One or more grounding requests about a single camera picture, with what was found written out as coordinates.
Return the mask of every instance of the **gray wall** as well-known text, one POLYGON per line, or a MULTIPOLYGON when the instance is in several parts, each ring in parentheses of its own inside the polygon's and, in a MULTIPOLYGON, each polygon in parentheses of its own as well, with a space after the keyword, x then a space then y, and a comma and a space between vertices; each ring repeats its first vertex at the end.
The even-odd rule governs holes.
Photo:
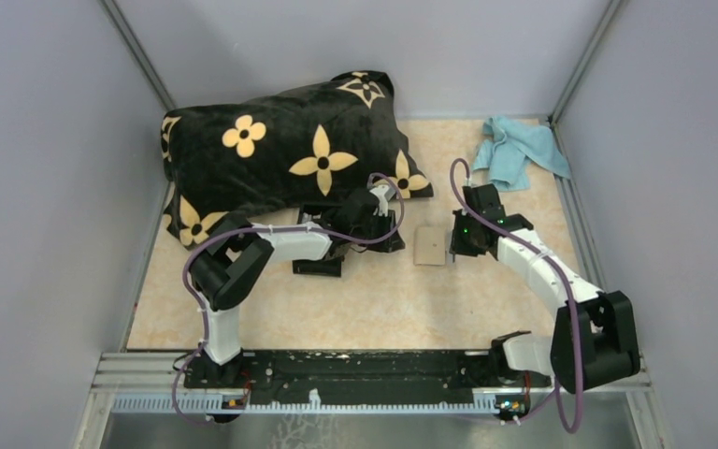
POLYGON ((94 0, 0 1, 0 448, 75 437, 165 189, 163 114, 94 0))
POLYGON ((718 447, 718 2, 630 2, 560 129, 677 447, 718 447))
POLYGON ((119 0, 179 106, 386 70, 401 117, 552 112, 609 0, 119 0))

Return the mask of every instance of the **black plush blanket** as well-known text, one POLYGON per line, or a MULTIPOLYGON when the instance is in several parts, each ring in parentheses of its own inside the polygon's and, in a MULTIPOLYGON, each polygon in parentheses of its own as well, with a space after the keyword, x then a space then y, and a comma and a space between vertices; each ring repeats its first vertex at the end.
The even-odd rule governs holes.
POLYGON ((405 198, 433 196, 397 129, 394 94, 385 73, 350 72, 242 104, 169 111, 161 126, 174 182, 167 230, 192 248, 229 211, 340 200, 375 171, 405 198))

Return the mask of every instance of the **light blue towel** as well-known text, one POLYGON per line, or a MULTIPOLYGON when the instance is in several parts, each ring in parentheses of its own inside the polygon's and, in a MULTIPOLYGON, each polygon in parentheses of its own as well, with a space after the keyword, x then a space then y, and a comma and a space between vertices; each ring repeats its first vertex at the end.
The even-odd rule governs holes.
POLYGON ((500 192, 530 188, 524 168, 533 161, 555 175, 570 178, 568 161, 557 150, 552 130, 496 116, 483 124, 483 134, 493 137, 478 147, 472 171, 488 169, 488 182, 500 192))

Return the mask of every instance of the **wire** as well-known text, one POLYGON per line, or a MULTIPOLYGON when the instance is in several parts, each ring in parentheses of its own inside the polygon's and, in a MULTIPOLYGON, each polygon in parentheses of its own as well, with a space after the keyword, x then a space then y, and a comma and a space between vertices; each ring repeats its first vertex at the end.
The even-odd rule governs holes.
POLYGON ((183 280, 183 286, 188 291, 188 293, 191 294, 194 299, 196 299, 196 303, 199 305, 199 310, 202 314, 202 328, 203 328, 203 338, 199 342, 199 344, 196 346, 196 349, 191 352, 187 357, 185 357, 185 360, 183 361, 183 365, 180 367, 178 373, 175 375, 175 380, 172 382, 172 407, 175 409, 175 413, 185 420, 186 422, 195 425, 195 426, 203 426, 208 425, 208 422, 201 422, 201 421, 195 421, 188 416, 186 416, 185 413, 180 409, 180 405, 178 404, 178 384, 180 383, 180 378, 183 376, 183 374, 188 369, 188 366, 191 364, 191 362, 199 357, 203 351, 205 351, 205 346, 208 344, 208 339, 210 338, 210 327, 208 324, 208 304, 207 302, 197 293, 196 289, 194 289, 194 286, 191 284, 191 281, 189 280, 189 273, 191 271, 191 265, 194 263, 194 260, 196 260, 197 257, 201 253, 203 253, 207 248, 217 244, 221 243, 225 240, 228 240, 234 236, 238 236, 240 234, 270 234, 272 232, 279 232, 279 233, 288 233, 288 232, 300 232, 300 231, 306 231, 306 232, 315 232, 319 234, 325 234, 327 236, 337 237, 338 239, 344 239, 347 241, 350 241, 352 243, 360 244, 360 245, 374 245, 376 243, 381 243, 382 241, 390 238, 397 232, 397 229, 400 228, 400 225, 403 224, 403 216, 404 216, 404 205, 403 205, 403 194, 400 192, 400 189, 397 187, 397 183, 392 181, 388 176, 382 174, 382 173, 370 173, 369 178, 367 179, 367 187, 370 187, 373 185, 373 181, 376 178, 381 178, 390 185, 395 190, 395 194, 397 195, 397 200, 400 204, 400 217, 397 219, 397 223, 392 227, 392 229, 384 234, 383 236, 377 238, 377 239, 357 239, 355 237, 351 237, 346 234, 339 233, 337 231, 332 231, 330 229, 323 229, 320 227, 308 227, 306 225, 292 225, 292 226, 280 226, 273 228, 273 231, 270 228, 267 227, 242 227, 239 229, 233 229, 231 231, 224 232, 222 234, 219 234, 218 236, 213 236, 208 240, 205 240, 201 245, 196 247, 192 252, 191 255, 189 255, 188 260, 186 260, 185 265, 183 266, 182 271, 182 280, 183 280))
POLYGON ((530 405, 530 371, 524 372, 524 406, 530 405))
MULTIPOLYGON (((472 210, 472 208, 469 207, 467 202, 464 200, 463 196, 461 195, 461 192, 458 190, 458 186, 455 184, 455 166, 458 164, 461 164, 464 166, 464 170, 467 174, 467 180, 469 179, 471 172, 469 171, 469 163, 462 158, 455 159, 452 161, 452 164, 450 165, 450 185, 452 187, 452 192, 455 194, 455 198, 458 200, 458 203, 461 204, 461 207, 464 208, 464 210, 471 215, 475 220, 479 221, 481 224, 485 225, 489 229, 493 230, 497 234, 501 235, 502 237, 505 237, 507 239, 511 239, 515 241, 516 243, 519 243, 520 245, 524 246, 526 249, 533 252, 535 255, 540 255, 541 251, 538 249, 537 246, 533 245, 529 241, 520 238, 519 236, 516 236, 515 234, 510 233, 507 229, 504 229, 502 227, 497 226, 496 224, 493 224, 489 222, 488 220, 484 219, 480 214, 478 214, 476 211, 472 210)), ((550 256, 544 255, 543 260, 549 264, 550 267, 554 270, 554 273, 557 275, 558 278, 560 278, 560 282, 563 284, 563 286, 566 289, 567 294, 567 303, 568 303, 568 313, 571 317, 571 342, 573 345, 574 350, 574 376, 575 376, 575 383, 576 383, 576 389, 577 394, 574 396, 574 401, 576 404, 576 412, 574 414, 574 422, 569 424, 568 419, 566 416, 566 411, 563 408, 563 400, 560 397, 560 382, 555 378, 554 379, 554 391, 546 397, 546 399, 541 402, 538 407, 536 407, 530 414, 528 414, 526 417, 536 413, 541 409, 541 407, 545 404, 546 401, 551 400, 552 397, 556 397, 557 399, 557 411, 560 414, 560 421, 563 424, 563 428, 568 433, 576 433, 577 430, 580 428, 580 424, 582 423, 582 412, 583 412, 583 404, 584 404, 584 397, 582 390, 584 389, 584 378, 582 377, 582 347, 580 345, 580 324, 579 319, 577 318, 577 301, 574 297, 573 289, 571 288, 570 281, 568 280, 568 276, 563 271, 562 268, 560 268, 560 265, 557 264, 557 262, 554 261, 550 256)))
POLYGON ((187 356, 189 356, 189 355, 191 355, 191 351, 189 351, 188 353, 185 353, 185 354, 179 356, 178 358, 174 359, 174 360, 172 361, 172 369, 175 370, 175 371, 180 371, 180 368, 178 368, 178 366, 177 366, 177 365, 178 365, 178 362, 180 362, 182 359, 184 359, 185 357, 187 357, 187 356))

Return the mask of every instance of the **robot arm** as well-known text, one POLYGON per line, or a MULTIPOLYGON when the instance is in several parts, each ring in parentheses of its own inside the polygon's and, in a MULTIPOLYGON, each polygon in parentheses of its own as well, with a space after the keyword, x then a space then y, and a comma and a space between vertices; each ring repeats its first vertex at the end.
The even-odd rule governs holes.
MULTIPOLYGON (((221 245, 212 245, 191 265, 191 276, 199 295, 208 304, 209 338, 207 356, 217 366, 230 364, 241 354, 239 306, 249 295, 266 265, 293 260, 331 260, 344 256, 351 242, 324 231, 358 239, 374 239, 388 233, 395 224, 389 200, 395 192, 388 185, 358 189, 338 206, 323 208, 296 230, 252 224, 241 215, 229 214, 212 236, 251 227, 254 232, 236 235, 221 245), (227 250, 239 253, 233 260, 227 250)), ((395 234, 383 244, 369 245, 370 251, 391 252, 403 248, 395 234)))
POLYGON ((514 379, 521 371, 554 376, 570 393, 576 392, 571 325, 566 288, 544 260, 549 256, 567 275, 580 322, 584 388, 607 384, 639 372, 639 348, 629 299, 621 292, 604 293, 574 273, 543 243, 523 216, 507 215, 493 185, 464 187, 467 204, 486 220, 539 249, 490 229, 464 210, 456 210, 451 252, 477 256, 490 253, 524 278, 555 320, 551 337, 515 332, 492 341, 490 353, 498 372, 514 379))

